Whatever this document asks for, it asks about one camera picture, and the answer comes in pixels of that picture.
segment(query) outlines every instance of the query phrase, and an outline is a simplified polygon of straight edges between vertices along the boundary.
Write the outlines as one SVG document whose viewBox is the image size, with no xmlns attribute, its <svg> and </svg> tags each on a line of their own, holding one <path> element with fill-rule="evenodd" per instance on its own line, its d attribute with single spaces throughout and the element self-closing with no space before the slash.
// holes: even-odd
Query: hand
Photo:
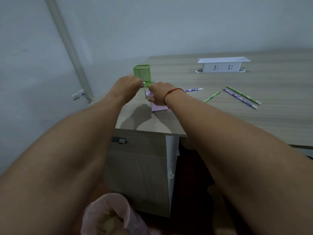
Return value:
<svg viewBox="0 0 313 235">
<path fill-rule="evenodd" d="M 122 97 L 123 103 L 129 102 L 138 90 L 143 87 L 143 81 L 136 78 L 134 75 L 121 77 L 116 81 L 116 83 L 111 88 L 109 94 L 115 97 Z"/>
<path fill-rule="evenodd" d="M 175 89 L 176 87 L 168 82 L 157 82 L 155 84 L 149 85 L 148 88 L 153 93 L 153 96 L 150 96 L 148 101 L 156 104 L 157 106 L 164 106 L 164 96 L 169 90 Z"/>
</svg>

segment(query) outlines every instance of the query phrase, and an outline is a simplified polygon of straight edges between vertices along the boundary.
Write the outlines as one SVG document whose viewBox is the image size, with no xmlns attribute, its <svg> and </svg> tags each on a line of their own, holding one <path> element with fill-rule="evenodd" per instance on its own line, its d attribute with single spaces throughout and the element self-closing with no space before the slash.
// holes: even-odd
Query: desk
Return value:
<svg viewBox="0 0 313 235">
<path fill-rule="evenodd" d="M 242 63 L 244 73 L 195 72 L 201 67 L 197 63 L 199 58 L 239 56 L 251 60 Z M 151 79 L 155 82 L 170 82 L 183 89 L 204 88 L 187 93 L 200 100 L 221 90 L 207 104 L 288 144 L 313 146 L 313 50 L 157 56 L 144 64 L 150 64 Z M 224 92 L 226 85 L 262 105 L 252 109 Z M 128 196 L 135 209 L 168 217 L 175 149 L 179 136 L 186 136 L 177 118 L 171 110 L 151 113 L 150 103 L 140 90 L 122 108 L 114 136 L 124 136 L 130 143 L 127 148 L 114 143 L 110 147 L 104 176 L 109 188 Z"/>
</svg>

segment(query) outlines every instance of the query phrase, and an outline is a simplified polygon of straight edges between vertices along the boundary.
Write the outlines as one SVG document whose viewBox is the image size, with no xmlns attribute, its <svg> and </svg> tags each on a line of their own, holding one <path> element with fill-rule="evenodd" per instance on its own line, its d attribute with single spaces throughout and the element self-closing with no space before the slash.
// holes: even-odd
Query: forearm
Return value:
<svg viewBox="0 0 313 235">
<path fill-rule="evenodd" d="M 101 102 L 66 117 L 36 140 L 2 177 L 1 189 L 7 193 L 1 193 L 1 201 L 5 202 L 1 203 L 1 217 L 8 218 L 8 213 L 14 213 L 12 217 L 18 213 L 27 216 L 35 205 L 40 209 L 28 215 L 34 221 L 20 223 L 18 229 L 22 231 L 30 224 L 34 230 L 25 230 L 30 234 L 60 234 L 69 229 L 99 182 L 122 106 L 122 99 L 109 94 Z"/>
<path fill-rule="evenodd" d="M 303 202 L 304 195 L 313 195 L 307 158 L 264 130 L 182 91 L 169 94 L 166 103 L 249 225 L 267 234 L 277 233 L 273 228 L 281 226 L 294 232 L 295 224 L 305 222 L 298 220 L 291 206 L 311 218 Z M 291 214 L 287 223 L 284 214 Z"/>
</svg>

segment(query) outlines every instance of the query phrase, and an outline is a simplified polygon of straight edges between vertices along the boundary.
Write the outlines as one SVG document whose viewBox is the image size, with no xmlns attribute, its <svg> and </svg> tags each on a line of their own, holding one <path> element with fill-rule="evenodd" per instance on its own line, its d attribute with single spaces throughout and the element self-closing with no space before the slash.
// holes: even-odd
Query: green pencil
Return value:
<svg viewBox="0 0 313 235">
<path fill-rule="evenodd" d="M 250 101 L 253 101 L 254 103 L 257 103 L 258 105 L 260 105 L 261 104 L 261 102 L 258 102 L 257 100 L 255 100 L 255 99 L 253 99 L 253 98 L 251 98 L 250 96 L 248 96 L 248 95 L 245 95 L 245 94 L 243 94 L 242 92 L 240 92 L 240 91 L 237 91 L 236 89 L 233 89 L 232 87 L 230 87 L 230 86 L 226 86 L 228 89 L 230 89 L 230 90 L 232 90 L 232 91 L 234 91 L 234 92 L 236 92 L 236 93 L 238 93 L 239 95 L 242 95 L 243 97 L 245 97 L 245 98 L 247 98 L 247 99 L 249 99 Z"/>
<path fill-rule="evenodd" d="M 208 100 L 212 99 L 214 96 L 216 96 L 218 93 L 220 93 L 220 91 L 218 91 L 217 93 L 214 93 L 212 96 L 210 96 L 208 99 L 205 99 L 203 102 L 207 102 Z"/>
</svg>

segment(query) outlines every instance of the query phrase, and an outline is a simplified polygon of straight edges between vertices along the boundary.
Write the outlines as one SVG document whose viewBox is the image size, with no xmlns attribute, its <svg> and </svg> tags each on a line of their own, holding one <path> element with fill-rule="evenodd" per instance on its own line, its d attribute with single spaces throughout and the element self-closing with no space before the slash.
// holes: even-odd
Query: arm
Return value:
<svg viewBox="0 0 313 235">
<path fill-rule="evenodd" d="M 149 86 L 164 105 L 169 83 Z M 313 163 L 292 147 L 181 90 L 165 97 L 216 184 L 256 234 L 311 234 Z"/>
<path fill-rule="evenodd" d="M 102 175 L 120 110 L 141 83 L 120 78 L 21 154 L 0 180 L 0 234 L 68 234 Z"/>
</svg>

